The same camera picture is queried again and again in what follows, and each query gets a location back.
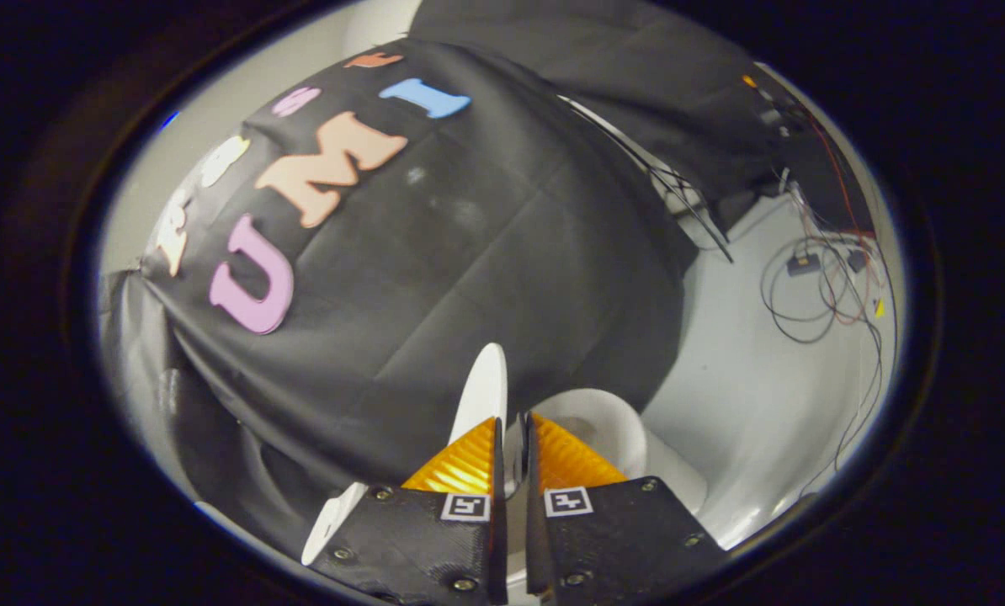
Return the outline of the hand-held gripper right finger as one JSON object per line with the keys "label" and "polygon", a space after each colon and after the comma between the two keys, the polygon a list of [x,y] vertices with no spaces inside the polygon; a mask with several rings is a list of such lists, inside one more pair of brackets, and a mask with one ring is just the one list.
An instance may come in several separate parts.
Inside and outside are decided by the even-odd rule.
{"label": "hand-held gripper right finger", "polygon": [[667,480],[627,478],[540,414],[524,432],[526,587],[542,603],[691,598],[729,563]]}

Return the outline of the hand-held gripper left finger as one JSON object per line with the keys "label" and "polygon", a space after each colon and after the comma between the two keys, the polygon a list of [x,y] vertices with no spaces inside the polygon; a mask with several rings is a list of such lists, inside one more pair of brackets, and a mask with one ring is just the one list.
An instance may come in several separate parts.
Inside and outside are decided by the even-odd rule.
{"label": "hand-held gripper left finger", "polygon": [[309,565],[399,605],[508,601],[502,422],[490,417],[402,486],[355,483],[322,507]]}

